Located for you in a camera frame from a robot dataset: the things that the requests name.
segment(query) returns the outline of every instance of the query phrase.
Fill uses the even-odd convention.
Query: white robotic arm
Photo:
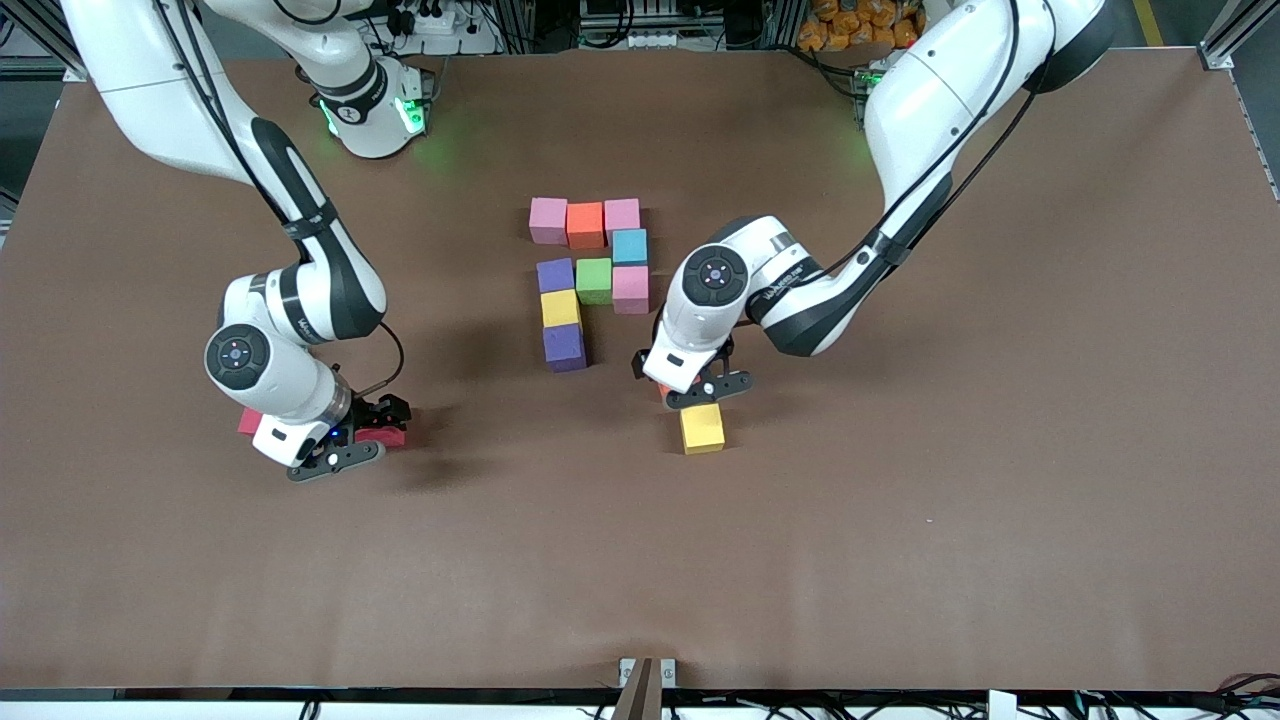
[[[184,0],[65,0],[64,10],[84,64],[129,141],[161,163],[252,184],[297,246],[297,263],[228,286],[205,368],[223,392],[262,413],[253,446],[293,468],[291,478],[303,479],[297,468],[315,465],[332,433],[333,442],[353,442],[352,415],[367,405],[306,347],[374,332],[387,311],[381,281],[288,136],[230,87]],[[379,77],[370,68],[381,65],[364,45],[351,45],[349,36],[358,42],[358,35],[349,23],[334,24],[344,22],[292,35],[279,29],[273,37],[287,37],[300,63],[306,54],[297,49],[308,37],[320,49],[312,55],[337,54],[306,60],[312,77],[329,77],[320,72],[328,61],[347,74]],[[356,67],[361,53],[362,68]],[[379,135],[372,126],[361,133]],[[403,143],[399,133],[390,137]],[[356,460],[381,455],[379,443],[360,450]],[[323,470],[357,464],[338,457]]]
[[[829,347],[945,209],[951,167],[973,132],[1019,85],[1047,92],[1084,74],[1110,46],[1112,23],[1106,0],[969,0],[952,10],[867,101],[886,206],[867,237],[824,270],[776,218],[730,223],[676,270],[643,373],[690,392],[724,356],[744,311],[781,352]],[[714,400],[714,383],[699,387]]]

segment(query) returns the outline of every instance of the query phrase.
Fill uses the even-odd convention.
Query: green light
[[[324,100],[320,101],[320,109],[324,111],[324,119],[329,122],[329,135],[338,137],[338,128],[333,124],[333,115],[329,114],[329,108],[325,106]]]
[[[399,110],[401,120],[404,120],[404,129],[412,135],[422,132],[422,108],[417,101],[406,102],[396,99],[396,109]]]

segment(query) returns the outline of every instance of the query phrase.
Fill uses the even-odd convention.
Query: brown table
[[[1023,127],[828,354],[740,333],[730,447],[630,377],[649,318],[539,357],[532,195],[639,196],[655,297],[721,223],[833,259],[879,214],[787,56],[467,59],[357,160],[288,63],[236,64],[390,295],[408,450],[293,486],[201,368],[287,264],[255,193],[142,156],[88,86],[0,263],[3,685],[1206,688],[1280,665],[1280,220],[1228,76],[1111,53]],[[965,168],[998,132],[997,119]],[[383,336],[325,347],[353,384]]]

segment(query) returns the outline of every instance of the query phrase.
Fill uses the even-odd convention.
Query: pile of orange objects
[[[844,50],[863,42],[910,47],[924,32],[924,8],[914,0],[810,0],[813,14],[800,26],[796,47]]]

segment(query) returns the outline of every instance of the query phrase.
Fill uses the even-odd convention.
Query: yellow stripe
[[[1160,26],[1156,24],[1156,13],[1151,9],[1151,0],[1133,0],[1133,9],[1138,13],[1138,24],[1142,26],[1142,37],[1148,47],[1161,47],[1165,38],[1160,36]]]

